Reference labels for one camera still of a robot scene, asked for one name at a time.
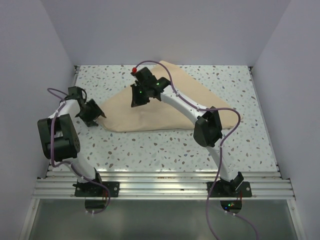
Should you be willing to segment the beige cloth drape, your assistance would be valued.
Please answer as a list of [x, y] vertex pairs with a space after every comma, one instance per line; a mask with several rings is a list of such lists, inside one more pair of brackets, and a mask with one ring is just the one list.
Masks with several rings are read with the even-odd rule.
[[[189, 97], [191, 101], [204, 107], [218, 108], [223, 129], [231, 128], [238, 122], [238, 116], [230, 110], [229, 104], [177, 65], [162, 60], [151, 69], [151, 72], [157, 78], [172, 76], [175, 89]], [[162, 101], [152, 98], [148, 104], [138, 107], [131, 107], [131, 102], [132, 89], [127, 86], [100, 105], [105, 117], [99, 117], [98, 123], [106, 130], [113, 132], [192, 130], [194, 128], [186, 116]]]

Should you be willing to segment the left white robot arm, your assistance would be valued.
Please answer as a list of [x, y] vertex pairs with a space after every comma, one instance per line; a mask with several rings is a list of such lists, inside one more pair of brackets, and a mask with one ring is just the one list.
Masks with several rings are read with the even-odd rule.
[[103, 193], [104, 184], [97, 170], [80, 153], [81, 142], [74, 126], [80, 118], [87, 127], [98, 126], [96, 119], [105, 117], [97, 103], [90, 99], [62, 100], [55, 112], [37, 122], [38, 133], [44, 156], [54, 168], [66, 166], [77, 177], [77, 188], [86, 186], [92, 196]]

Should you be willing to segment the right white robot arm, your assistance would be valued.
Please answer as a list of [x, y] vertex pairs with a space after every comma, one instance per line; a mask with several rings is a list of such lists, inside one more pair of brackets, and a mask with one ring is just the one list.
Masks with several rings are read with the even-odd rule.
[[231, 169], [224, 162], [222, 123], [217, 108], [206, 108], [180, 91], [175, 90], [164, 77], [156, 79], [154, 75], [134, 74], [135, 83], [131, 85], [131, 107], [139, 107], [150, 102], [151, 98], [168, 104], [187, 117], [194, 126], [193, 138], [205, 148], [219, 169], [220, 183], [227, 196], [235, 196], [241, 190], [244, 181], [242, 174]]

